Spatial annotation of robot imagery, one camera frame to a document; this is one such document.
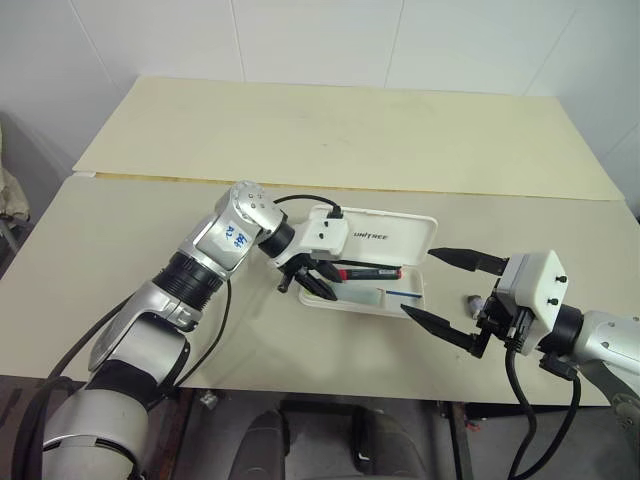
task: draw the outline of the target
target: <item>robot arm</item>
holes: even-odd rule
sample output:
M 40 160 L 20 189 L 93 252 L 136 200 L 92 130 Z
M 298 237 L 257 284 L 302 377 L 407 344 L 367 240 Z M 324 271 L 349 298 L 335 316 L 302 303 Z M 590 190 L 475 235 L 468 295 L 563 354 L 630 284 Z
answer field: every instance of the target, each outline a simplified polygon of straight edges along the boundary
M 292 227 L 262 187 L 247 181 L 233 185 L 167 267 L 111 320 L 91 352 L 89 382 L 46 425 L 42 474 L 38 466 L 26 469 L 37 478 L 135 478 L 147 409 L 173 388 L 189 356 L 183 332 L 197 326 L 209 299 L 255 245 L 283 272 L 280 291 L 295 278 L 312 293 L 335 300 L 309 270 L 340 281 L 332 264 L 311 258 L 312 252 L 339 254 L 347 236 L 340 217 L 336 206 L 326 219 Z
M 540 367 L 566 380 L 580 371 L 607 397 L 640 461 L 640 321 L 563 305 L 568 278 L 553 251 L 509 259 L 474 250 L 429 252 L 469 271 L 500 276 L 478 315 L 479 333 L 466 334 L 432 313 L 403 306 L 427 331 L 481 358 L 491 336 L 508 350 L 544 353 Z

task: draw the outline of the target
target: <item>marker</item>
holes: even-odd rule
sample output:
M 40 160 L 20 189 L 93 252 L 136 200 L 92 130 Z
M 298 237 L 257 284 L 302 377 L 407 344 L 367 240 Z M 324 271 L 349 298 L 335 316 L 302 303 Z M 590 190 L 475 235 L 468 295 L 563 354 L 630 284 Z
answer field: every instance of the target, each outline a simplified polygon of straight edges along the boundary
M 354 268 L 338 270 L 342 281 L 345 280 L 398 280 L 402 278 L 400 269 Z

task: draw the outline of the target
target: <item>tabletop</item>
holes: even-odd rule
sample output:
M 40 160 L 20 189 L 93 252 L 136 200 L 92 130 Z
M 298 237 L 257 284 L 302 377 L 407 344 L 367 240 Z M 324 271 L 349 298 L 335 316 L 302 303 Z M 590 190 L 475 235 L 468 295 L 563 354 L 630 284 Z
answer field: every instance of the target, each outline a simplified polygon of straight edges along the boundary
M 0 373 L 43 377 L 113 305 L 166 265 L 182 238 L 210 212 L 228 185 L 73 176 L 66 180 L 9 271 L 0 280 Z M 434 247 L 466 247 L 499 256 L 555 249 L 570 277 L 565 303 L 618 315 L 640 312 L 638 224 L 621 201 L 493 195 L 373 192 L 270 187 L 275 196 L 323 195 L 343 206 L 430 215 Z M 283 204 L 291 222 L 313 202 Z M 427 308 L 474 330 L 463 297 L 487 295 L 495 277 L 428 257 L 419 267 Z M 434 338 L 409 318 L 314 309 L 297 292 L 276 291 L 280 275 L 256 249 L 234 275 L 229 325 L 192 387 L 514 403 L 504 347 L 491 342 L 476 359 Z M 193 359 L 215 335 L 221 288 L 195 332 Z M 67 374 L 83 380 L 89 348 Z M 529 399 L 566 404 L 570 386 L 519 357 Z M 583 405 L 604 405 L 585 382 Z
M 553 97 L 142 77 L 76 171 L 622 200 Z

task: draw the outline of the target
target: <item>wall tile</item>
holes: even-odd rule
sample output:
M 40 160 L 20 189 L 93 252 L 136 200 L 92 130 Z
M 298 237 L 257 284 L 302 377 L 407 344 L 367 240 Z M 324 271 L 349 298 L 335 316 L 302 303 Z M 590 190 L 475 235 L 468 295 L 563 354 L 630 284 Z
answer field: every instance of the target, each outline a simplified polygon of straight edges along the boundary
M 0 45 L 5 161 L 40 214 L 121 95 L 67 2 L 0 2 Z
M 520 95 L 574 0 L 405 0 L 388 87 Z
M 637 0 L 583 0 L 529 95 L 556 95 L 601 160 L 638 123 Z
M 235 0 L 246 78 L 382 86 L 401 0 Z
M 114 81 L 242 80 L 230 0 L 72 0 Z
M 602 160 L 602 166 L 624 194 L 629 208 L 640 216 L 640 128 L 636 126 Z

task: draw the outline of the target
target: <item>handwritten label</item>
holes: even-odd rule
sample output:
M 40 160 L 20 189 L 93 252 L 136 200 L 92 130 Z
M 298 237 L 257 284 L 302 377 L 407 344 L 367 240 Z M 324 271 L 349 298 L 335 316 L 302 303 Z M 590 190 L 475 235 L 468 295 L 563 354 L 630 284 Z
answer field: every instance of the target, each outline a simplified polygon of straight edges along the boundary
M 251 237 L 233 222 L 229 222 L 229 225 L 227 225 L 224 236 L 227 242 L 238 250 L 244 250 L 251 245 Z

